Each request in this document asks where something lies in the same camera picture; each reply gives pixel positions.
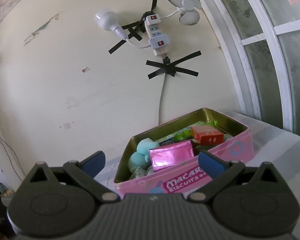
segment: white cable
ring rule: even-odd
[[[163,18],[168,18],[168,17],[170,17],[170,16],[176,14],[177,12],[178,12],[178,10],[174,11],[173,13],[171,13],[171,14],[169,14],[169,15],[167,15],[167,16],[163,16],[163,17],[160,17],[160,18],[161,18],[161,19],[163,19]]]
[[[130,45],[132,45],[133,47],[138,48],[138,49],[145,49],[145,48],[149,48],[150,47],[150,44],[146,45],[146,46],[143,46],[143,47],[139,47],[138,45],[133,44],[129,39],[126,39],[126,42],[129,43]]]

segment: wire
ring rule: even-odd
[[[11,158],[10,158],[10,156],[9,156],[9,154],[8,154],[8,151],[7,151],[6,147],[4,146],[4,144],[3,144],[2,142],[4,142],[4,143],[12,150],[12,152],[14,153],[14,155],[15,155],[15,157],[16,157],[18,163],[19,163],[19,166],[20,166],[20,168],[21,168],[21,171],[23,172],[24,176],[26,176],[25,172],[24,172],[23,169],[22,169],[22,166],[21,166],[21,164],[20,164],[20,161],[19,161],[19,159],[18,159],[18,157],[17,157],[17,155],[16,155],[16,152],[15,152],[14,149],[12,149],[12,147],[11,147],[9,144],[7,144],[7,142],[6,142],[5,140],[3,140],[2,137],[0,136],[0,143],[2,144],[4,150],[5,150],[5,152],[6,152],[7,156],[8,156],[8,158],[9,158],[10,164],[11,164],[11,166],[12,166],[12,168],[13,168],[15,174],[16,174],[16,175],[18,176],[18,178],[22,181],[22,179],[20,178],[20,176],[18,175],[16,169],[14,168],[14,166],[13,166],[13,164],[12,164]]]
[[[160,18],[161,18],[161,19],[168,18],[168,17],[170,17],[170,16],[176,14],[177,12],[178,12],[178,10],[175,10],[173,13],[171,13],[171,14],[169,14],[169,15],[167,15],[167,16],[160,17]]]
[[[139,47],[138,45],[133,44],[128,38],[126,39],[126,42],[129,43],[130,45],[132,45],[133,47],[138,48],[138,49],[145,49],[145,48],[149,48],[150,47],[150,44],[146,45],[146,46],[143,46],[143,47]]]
[[[163,99],[163,91],[166,87],[167,77],[168,77],[167,73],[164,73],[162,89],[161,89],[161,94],[160,94],[160,100],[159,100],[158,125],[160,125],[162,123],[162,99]]]

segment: metal screw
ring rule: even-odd
[[[118,198],[118,195],[113,192],[107,192],[103,193],[101,197],[104,201],[114,201]]]
[[[206,199],[205,193],[194,192],[190,195],[190,198],[194,201],[203,201]]]

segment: white light bulb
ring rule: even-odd
[[[104,30],[113,31],[123,40],[128,38],[127,34],[118,23],[119,16],[110,9],[103,9],[97,12],[94,19],[96,23],[98,23],[99,27],[103,28]]]

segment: pink tin box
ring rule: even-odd
[[[138,142],[145,138],[158,140],[198,121],[213,120],[218,121],[218,130],[232,135],[233,138],[215,146],[209,152],[225,161],[236,159],[247,163],[252,160],[255,154],[252,135],[248,127],[217,111],[202,108],[130,139],[114,178],[114,185],[120,196],[123,197],[126,193],[183,193],[211,181],[211,178],[198,165],[198,157],[196,156],[198,152],[191,160],[133,180],[129,180],[131,173],[128,169],[128,160],[131,154],[135,152]]]

